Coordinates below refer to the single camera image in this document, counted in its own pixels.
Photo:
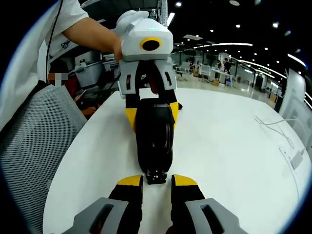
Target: human hand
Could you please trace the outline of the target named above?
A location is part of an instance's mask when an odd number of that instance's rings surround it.
[[[122,59],[121,38],[120,37],[116,38],[116,40],[114,42],[113,50],[114,50],[115,60],[117,62],[119,62]]]

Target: storage box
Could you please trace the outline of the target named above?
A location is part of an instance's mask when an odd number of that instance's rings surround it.
[[[103,70],[102,62],[96,62],[89,65],[82,63],[75,67],[76,76],[81,88],[94,85],[97,83],[99,76]]]
[[[220,83],[220,81],[218,81],[217,79],[215,79],[215,80],[213,81],[213,85],[214,85],[214,86],[219,86],[219,83]]]
[[[193,70],[193,76],[194,77],[198,77],[198,68],[196,67],[196,68],[194,68],[194,70]]]

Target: ceiling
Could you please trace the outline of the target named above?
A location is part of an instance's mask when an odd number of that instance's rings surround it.
[[[243,60],[251,62],[255,59],[254,63],[282,74],[285,74],[285,69],[292,68],[306,76],[305,67],[289,58],[287,54],[296,56],[308,65],[312,61],[308,51],[310,44],[308,31],[311,20],[307,2],[257,0],[256,2],[260,3],[256,5],[254,0],[237,1],[240,3],[239,6],[231,5],[228,0],[179,0],[182,6],[176,7],[177,0],[168,0],[168,13],[175,13],[169,30],[174,35],[175,45],[184,43],[175,47],[174,51],[193,48],[199,44],[251,43],[253,46],[227,45],[203,47],[197,50],[209,49],[209,53],[215,54],[227,50],[232,57],[238,59],[242,57]],[[279,22],[277,29],[272,26],[276,21]],[[187,41],[183,38],[186,34],[199,35],[203,39]]]

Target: yellow circle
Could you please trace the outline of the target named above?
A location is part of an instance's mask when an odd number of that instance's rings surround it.
[[[142,50],[144,50],[144,49],[143,49],[143,44],[144,44],[145,42],[147,42],[147,41],[150,41],[150,40],[155,40],[155,41],[157,41],[157,42],[159,43],[159,47],[161,46],[161,40],[160,40],[159,38],[145,38],[145,39],[142,40],[141,43],[140,43],[140,47],[141,47]]]

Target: white tabletop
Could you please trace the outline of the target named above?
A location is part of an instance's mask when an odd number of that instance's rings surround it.
[[[230,74],[228,74],[228,73],[226,73],[226,72],[223,72],[223,71],[221,71],[221,70],[217,70],[217,69],[213,69],[213,68],[210,68],[210,70],[213,71],[213,72],[220,73],[220,74],[222,74],[222,75],[226,75],[226,76],[233,77],[233,75],[230,75]]]
[[[153,97],[150,89],[141,98]],[[298,204],[289,165],[279,147],[288,142],[259,125],[282,117],[267,104],[247,97],[196,89],[178,89],[183,105],[174,135],[173,163],[168,182],[144,184],[140,234],[165,233],[170,221],[170,178],[188,176],[206,198],[214,198],[240,220],[250,234],[277,233]],[[288,123],[279,127],[295,147],[303,148]],[[311,172],[305,152],[294,172],[302,196]],[[142,174],[137,162],[136,136],[125,114],[125,100],[112,94],[85,124],[69,147],[47,196],[43,233],[61,233],[74,216],[107,197],[116,183]]]

